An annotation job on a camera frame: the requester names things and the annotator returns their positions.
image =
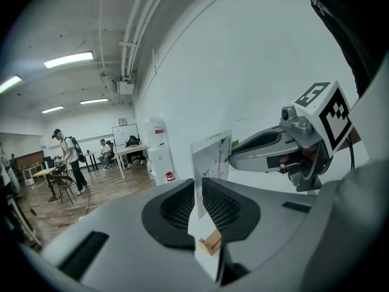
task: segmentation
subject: white paper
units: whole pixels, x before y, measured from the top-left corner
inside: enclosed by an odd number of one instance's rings
[[[202,178],[228,178],[231,137],[232,131],[227,130],[190,145],[195,203],[199,218],[207,213],[202,202]]]

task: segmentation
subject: laminate floor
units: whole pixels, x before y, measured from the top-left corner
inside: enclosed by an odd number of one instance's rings
[[[85,216],[88,207],[88,213],[90,213],[109,200],[155,186],[148,176],[146,166],[136,165],[136,162],[133,168],[124,170],[125,179],[122,179],[118,167],[103,171],[102,166],[98,165],[98,170],[95,172],[88,173],[86,169],[81,171],[89,184],[89,188],[82,195],[76,196],[77,187],[72,186],[74,197],[70,192],[69,195],[73,204],[68,199],[65,191],[62,194],[63,204],[61,199],[48,202],[52,193],[46,178],[35,178],[34,185],[21,187],[19,196],[25,198],[19,200],[19,205],[36,230],[36,235],[41,240],[43,247],[72,223],[77,222],[79,217]],[[58,187],[54,186],[54,190],[57,197],[59,197]],[[30,211],[31,209],[36,212],[36,216]]]

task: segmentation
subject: cable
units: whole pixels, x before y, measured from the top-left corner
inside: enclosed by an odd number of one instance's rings
[[[83,42],[78,47],[76,47],[75,50],[73,50],[71,52],[71,54],[73,54],[75,51],[77,51],[80,48],[80,46],[82,46],[85,42],[86,42],[86,38],[84,38]]]
[[[85,216],[88,214],[89,207],[91,206],[91,190],[89,189],[88,208],[86,209]]]
[[[348,148],[350,149],[350,156],[351,156],[351,167],[350,167],[350,170],[354,170],[355,169],[354,149],[353,149],[353,142],[351,140],[351,135],[350,134],[346,138],[346,141],[347,141],[347,144],[348,144]]]
[[[33,213],[33,214],[37,217],[37,219],[39,219],[39,220],[41,220],[42,222],[45,222],[46,224],[49,224],[49,225],[51,225],[51,226],[56,226],[56,227],[70,226],[71,224],[74,224],[76,221],[78,221],[78,219],[76,219],[76,220],[74,220],[73,222],[67,223],[67,224],[53,224],[53,223],[50,223],[50,222],[44,220],[43,218],[37,216],[36,212],[35,212],[33,209],[30,209],[30,211],[31,211],[31,213]]]

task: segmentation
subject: person sitting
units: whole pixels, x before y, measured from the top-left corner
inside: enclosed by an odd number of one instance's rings
[[[98,157],[98,160],[104,164],[104,168],[103,170],[109,170],[110,167],[108,166],[108,162],[109,162],[109,158],[111,157],[112,155],[112,150],[110,148],[110,146],[108,144],[105,143],[105,139],[102,139],[100,141],[100,145],[101,145],[101,156]]]
[[[136,139],[135,136],[131,135],[129,137],[129,141],[126,143],[126,147],[133,147],[133,146],[136,146],[136,145],[139,145],[139,140]],[[143,151],[140,150],[140,151],[135,151],[133,153],[128,153],[127,154],[127,161],[128,161],[128,165],[126,166],[126,168],[130,169],[133,167],[133,162],[132,162],[132,157],[135,156],[135,155],[140,155],[140,164],[144,165],[145,164],[145,161],[146,161],[146,158],[144,157],[143,155]]]

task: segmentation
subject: wooden block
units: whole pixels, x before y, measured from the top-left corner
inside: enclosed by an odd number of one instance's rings
[[[199,247],[207,254],[213,255],[221,246],[221,234],[215,229],[207,239],[199,239]]]

